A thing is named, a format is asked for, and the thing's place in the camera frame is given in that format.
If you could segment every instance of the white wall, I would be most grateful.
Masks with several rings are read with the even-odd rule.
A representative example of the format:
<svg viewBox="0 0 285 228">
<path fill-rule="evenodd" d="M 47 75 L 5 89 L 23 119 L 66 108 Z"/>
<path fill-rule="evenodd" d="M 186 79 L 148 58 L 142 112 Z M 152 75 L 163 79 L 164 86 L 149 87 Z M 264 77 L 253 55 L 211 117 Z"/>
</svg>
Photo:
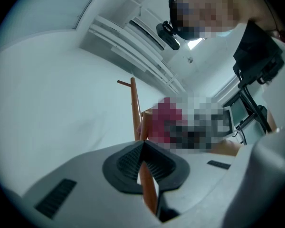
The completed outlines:
<svg viewBox="0 0 285 228">
<path fill-rule="evenodd" d="M 138 79 L 142 80 L 146 84 L 160 90 L 164 95 L 171 95 L 172 91 L 161 81 L 159 81 L 153 74 L 148 71 L 143 72 L 128 60 L 119 56 L 111 50 L 112 45 L 103 39 L 95 36 L 92 33 L 88 33 L 83 40 L 80 48 L 91 52 L 105 60 L 119 66 L 124 71 L 133 74 Z"/>
<path fill-rule="evenodd" d="M 31 35 L 25 36 L 22 32 L 19 32 L 19 23 L 22 23 L 23 20 L 25 20 L 26 23 L 32 23 L 35 24 L 35 18 L 31 17 L 30 14 L 24 10 L 23 13 L 16 13 L 13 15 L 12 18 L 10 18 L 12 21 L 8 21 L 8 23 L 3 24 L 4 28 L 1 28 L 0 30 L 0 40 L 2 41 L 8 41 L 6 45 L 0 45 L 0 53 L 5 51 L 6 49 L 9 49 L 9 47 L 17 46 L 18 43 L 22 43 L 25 40 L 35 40 L 34 43 L 31 43 L 31 49 L 30 53 L 33 52 L 34 55 L 37 55 L 38 57 L 47 57 L 47 54 L 52 54 L 52 51 L 66 51 L 70 48 L 76 48 L 79 47 L 81 42 L 83 41 L 84 37 L 86 36 L 86 33 L 93 22 L 94 18 L 99 14 L 99 12 L 108 4 L 108 1 L 111 0 L 92 0 L 90 5 L 87 7 L 86 11 L 84 12 L 81 20 L 79 21 L 79 24 L 76 29 L 65 29 L 65 30 L 52 30 L 52 31 L 45 31 L 36 33 L 36 31 L 31 31 Z M 29 5 L 33 1 L 31 0 L 24 0 L 24 3 L 15 4 L 14 10 L 22 10 L 22 6 L 26 5 L 29 7 Z"/>
<path fill-rule="evenodd" d="M 185 79 L 189 91 L 213 97 L 234 78 L 232 67 L 236 61 L 233 55 L 245 29 L 246 24 L 238 24 L 228 36 L 201 41 L 192 50 L 198 71 Z"/>
<path fill-rule="evenodd" d="M 130 88 L 117 84 L 130 74 L 79 48 L 35 62 L 20 48 L 0 55 L 0 181 L 22 195 L 72 157 L 134 136 Z M 137 89 L 142 109 L 163 97 Z"/>
<path fill-rule="evenodd" d="M 0 46 L 32 34 L 76 29 L 90 0 L 18 0 L 0 27 Z"/>
<path fill-rule="evenodd" d="M 170 17 L 168 1 L 169 0 L 145 0 L 143 5 L 151 9 L 162 19 L 162 21 L 164 21 L 169 20 Z"/>
</svg>

